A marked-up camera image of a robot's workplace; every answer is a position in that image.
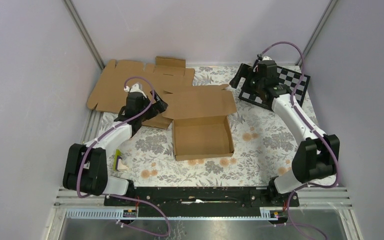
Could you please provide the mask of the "black white checkerboard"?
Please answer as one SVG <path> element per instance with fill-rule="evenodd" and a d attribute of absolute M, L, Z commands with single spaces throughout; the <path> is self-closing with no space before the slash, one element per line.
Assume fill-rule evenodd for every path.
<path fill-rule="evenodd" d="M 302 107 L 307 94 L 310 79 L 311 77 L 309 75 L 302 75 L 297 71 L 278 66 L 276 85 L 271 87 L 272 91 L 269 91 L 269 93 L 274 93 L 276 95 L 287 93 L 291 94 L 293 89 L 297 88 L 294 96 L 299 106 Z M 252 93 L 251 90 L 247 89 L 244 83 L 241 87 L 241 92 L 239 93 L 238 98 L 252 105 L 271 111 L 273 100 L 262 100 L 257 94 Z"/>

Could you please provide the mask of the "cardboard box sheet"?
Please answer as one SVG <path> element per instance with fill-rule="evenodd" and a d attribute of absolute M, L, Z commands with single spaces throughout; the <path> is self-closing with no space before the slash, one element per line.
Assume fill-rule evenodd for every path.
<path fill-rule="evenodd" d="M 228 84 L 167 86 L 162 116 L 172 121 L 176 161 L 231 157 L 234 152 L 229 115 L 237 112 Z"/>

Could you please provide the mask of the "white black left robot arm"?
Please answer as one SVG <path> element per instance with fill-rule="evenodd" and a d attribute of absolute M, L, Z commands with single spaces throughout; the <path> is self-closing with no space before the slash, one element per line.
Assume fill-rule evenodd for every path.
<path fill-rule="evenodd" d="M 74 143 L 68 150 L 62 185 L 77 191 L 79 198 L 90 195 L 115 195 L 124 206 L 132 204 L 135 192 L 124 178 L 108 175 L 107 158 L 131 139 L 143 122 L 165 112 L 168 104 L 151 91 L 151 97 L 141 90 L 131 90 L 111 127 L 101 136 L 84 144 Z"/>

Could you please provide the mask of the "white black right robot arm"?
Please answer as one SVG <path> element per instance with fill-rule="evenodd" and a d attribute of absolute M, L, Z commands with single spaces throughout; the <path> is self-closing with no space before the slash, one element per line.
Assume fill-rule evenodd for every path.
<path fill-rule="evenodd" d="M 280 82 L 274 60 L 256 60 L 254 65 L 242 63 L 229 82 L 236 89 L 244 79 L 239 98 L 277 114 L 293 135 L 297 150 L 291 170 L 275 177 L 267 191 L 267 201 L 281 205 L 287 193 L 313 180 L 337 175 L 340 141 L 334 134 L 321 130 L 302 110 L 291 88 Z"/>

